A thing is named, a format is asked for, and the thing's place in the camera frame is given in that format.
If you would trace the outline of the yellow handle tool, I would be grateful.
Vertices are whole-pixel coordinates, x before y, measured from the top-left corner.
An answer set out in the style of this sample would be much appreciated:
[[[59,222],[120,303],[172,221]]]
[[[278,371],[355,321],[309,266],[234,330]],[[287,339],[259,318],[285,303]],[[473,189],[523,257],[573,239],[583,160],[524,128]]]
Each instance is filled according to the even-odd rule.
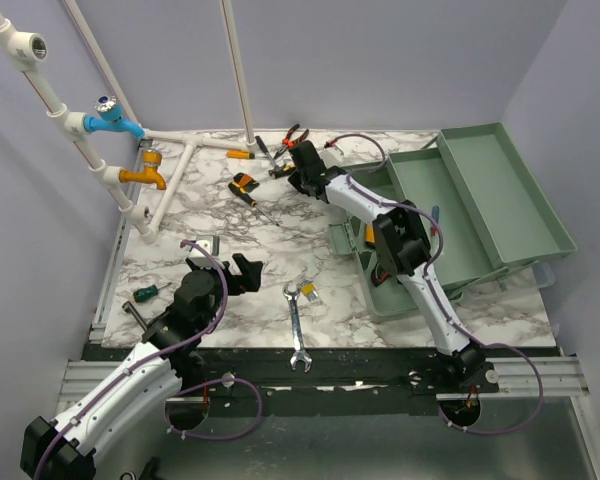
[[[364,230],[364,243],[369,248],[375,247],[375,235],[371,225],[366,225]]]

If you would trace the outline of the red black utility knife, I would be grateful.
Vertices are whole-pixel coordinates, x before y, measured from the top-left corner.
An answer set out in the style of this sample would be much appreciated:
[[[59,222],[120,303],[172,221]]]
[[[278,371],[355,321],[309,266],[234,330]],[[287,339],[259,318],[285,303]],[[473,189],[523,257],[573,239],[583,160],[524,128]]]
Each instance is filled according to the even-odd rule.
[[[390,274],[385,271],[380,265],[377,265],[370,274],[370,280],[373,286],[378,287],[382,285],[388,278]]]

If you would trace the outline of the small red blue screwdriver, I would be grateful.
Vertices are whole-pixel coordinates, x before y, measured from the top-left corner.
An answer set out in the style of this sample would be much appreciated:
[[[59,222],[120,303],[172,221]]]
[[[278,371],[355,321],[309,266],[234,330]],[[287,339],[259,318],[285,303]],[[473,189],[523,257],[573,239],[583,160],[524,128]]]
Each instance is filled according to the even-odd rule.
[[[438,205],[434,205],[431,209],[431,217],[433,222],[430,227],[430,235],[432,238],[435,238],[438,235],[438,225],[440,220],[440,207]]]

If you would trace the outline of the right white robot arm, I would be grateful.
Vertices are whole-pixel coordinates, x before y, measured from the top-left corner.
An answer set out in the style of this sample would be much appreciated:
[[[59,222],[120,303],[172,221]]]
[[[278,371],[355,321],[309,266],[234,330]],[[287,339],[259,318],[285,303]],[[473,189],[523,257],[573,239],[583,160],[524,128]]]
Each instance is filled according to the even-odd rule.
[[[409,292],[434,340],[439,377],[449,390],[460,392],[476,380],[486,361],[483,348],[466,332],[438,281],[423,219],[436,222],[405,200],[374,193],[343,168],[327,166],[312,142],[290,149],[296,171],[289,182],[299,192],[339,207],[371,226],[378,264]]]

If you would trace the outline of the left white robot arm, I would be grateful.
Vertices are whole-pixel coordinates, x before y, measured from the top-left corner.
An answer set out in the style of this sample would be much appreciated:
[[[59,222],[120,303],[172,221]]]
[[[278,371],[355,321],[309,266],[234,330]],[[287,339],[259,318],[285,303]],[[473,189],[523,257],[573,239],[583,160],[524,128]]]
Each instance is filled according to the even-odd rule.
[[[25,429],[21,470],[32,479],[92,479],[107,450],[167,399],[213,385],[195,350],[223,317],[231,296],[261,287],[263,263],[232,257],[239,272],[208,254],[207,266],[190,268],[165,310],[148,326],[125,359],[66,411],[35,418]]]

